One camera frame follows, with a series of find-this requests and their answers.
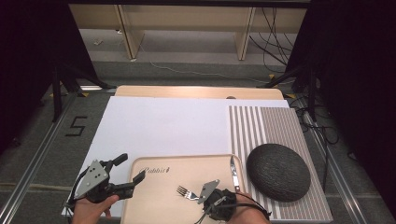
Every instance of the knife blade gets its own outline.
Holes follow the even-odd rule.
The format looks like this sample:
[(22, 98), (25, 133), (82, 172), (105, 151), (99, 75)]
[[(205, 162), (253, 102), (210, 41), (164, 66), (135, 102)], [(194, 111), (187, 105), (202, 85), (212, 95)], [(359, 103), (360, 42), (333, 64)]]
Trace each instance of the knife blade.
[(233, 161), (233, 156), (231, 156), (230, 167), (231, 167), (231, 176), (233, 177), (233, 186), (235, 187), (235, 192), (240, 192), (241, 189), (239, 188), (239, 180), (238, 180), (238, 175), (236, 173), (235, 162)]

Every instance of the tray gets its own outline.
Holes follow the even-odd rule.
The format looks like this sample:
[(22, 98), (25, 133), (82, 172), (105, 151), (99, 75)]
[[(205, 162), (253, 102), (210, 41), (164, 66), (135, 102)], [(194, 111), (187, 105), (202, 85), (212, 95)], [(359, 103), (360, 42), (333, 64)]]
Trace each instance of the tray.
[[(204, 183), (219, 179), (218, 189), (234, 192), (230, 158), (234, 157), (239, 185), (245, 191), (241, 162), (231, 154), (183, 157), (145, 157), (134, 161), (130, 181), (146, 169), (146, 178), (134, 189), (134, 197), (125, 200), (122, 224), (195, 223), (203, 214), (203, 205), (177, 193), (182, 186), (201, 193)], [(203, 223), (218, 224), (209, 216)]]

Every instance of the gray carpet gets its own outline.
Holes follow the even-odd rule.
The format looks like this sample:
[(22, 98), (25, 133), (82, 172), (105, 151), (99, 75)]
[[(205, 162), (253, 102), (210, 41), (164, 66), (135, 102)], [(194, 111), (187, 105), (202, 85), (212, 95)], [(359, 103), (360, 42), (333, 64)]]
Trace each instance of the gray carpet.
[[(271, 72), (258, 65), (181, 63), (161, 63), (159, 65), (172, 67), (178, 71), (219, 73), (230, 77), (259, 79), (264, 82), (269, 81), (268, 74), (271, 74)], [(150, 63), (94, 63), (94, 66), (98, 76), (103, 81), (113, 85), (256, 87), (262, 84), (257, 81), (239, 78), (175, 73), (170, 70), (153, 67)], [(272, 69), (281, 70), (282, 67), (272, 67)], [(285, 93), (291, 92), (290, 84), (280, 85), (279, 87)], [(71, 187), (74, 184), (111, 95), (113, 93), (91, 92), (87, 97), (78, 97), (71, 105), (65, 116), (63, 126), (58, 132), (34, 180), (34, 184), (42, 184), (49, 187), (49, 189), (38, 188), (36, 185), (32, 186), (24, 197), (12, 223), (66, 223), (65, 218), (61, 216), (61, 211), (68, 191), (61, 190), (59, 187)], [(19, 181), (30, 159), (35, 155), (42, 139), (50, 128), (53, 111), (50, 89), (43, 96), (43, 103), (42, 106), (37, 107), (30, 121), (26, 124), (24, 132), (19, 136), (21, 145), (19, 147), (10, 147), (0, 158), (0, 204), (4, 204), (7, 201), (13, 189), (12, 184)], [(332, 119), (324, 118), (329, 117), (325, 108), (317, 108), (317, 114), (320, 115), (318, 116), (319, 124), (336, 127)], [(78, 130), (70, 128), (75, 116), (87, 117), (86, 119), (79, 119), (77, 123), (85, 126), (85, 129), (81, 136), (66, 136), (67, 134), (78, 132)], [(318, 171), (318, 177), (322, 181), (324, 161), (318, 153), (313, 134), (308, 131), (304, 133), (304, 137)], [(330, 133), (330, 138), (333, 137), (335, 137), (335, 133)], [(358, 162), (347, 156), (348, 148), (342, 136), (340, 136), (340, 141), (336, 145), (331, 146), (331, 150), (336, 156), (346, 180), (358, 198), (369, 223), (396, 223), (364, 169), (359, 166)], [(326, 183), (326, 197), (332, 209), (334, 224), (353, 223), (330, 175), (328, 175)], [(100, 223), (120, 223), (120, 221), (101, 220)]]

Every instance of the fork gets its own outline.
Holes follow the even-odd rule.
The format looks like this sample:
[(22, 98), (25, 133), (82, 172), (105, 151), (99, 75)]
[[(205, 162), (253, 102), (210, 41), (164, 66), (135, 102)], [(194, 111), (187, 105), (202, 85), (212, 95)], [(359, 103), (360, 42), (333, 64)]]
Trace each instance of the fork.
[(199, 197), (196, 194), (194, 194), (191, 190), (185, 189), (181, 186), (178, 186), (177, 193), (179, 193), (181, 196), (191, 201), (195, 201), (199, 199)]

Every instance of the black textured plate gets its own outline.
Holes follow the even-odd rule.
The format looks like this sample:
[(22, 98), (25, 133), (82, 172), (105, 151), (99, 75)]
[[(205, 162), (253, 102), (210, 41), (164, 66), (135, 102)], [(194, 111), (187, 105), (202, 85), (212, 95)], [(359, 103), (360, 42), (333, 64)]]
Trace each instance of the black textured plate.
[(254, 148), (247, 157), (247, 175), (261, 193), (281, 202), (303, 198), (311, 185), (304, 160), (279, 144)]

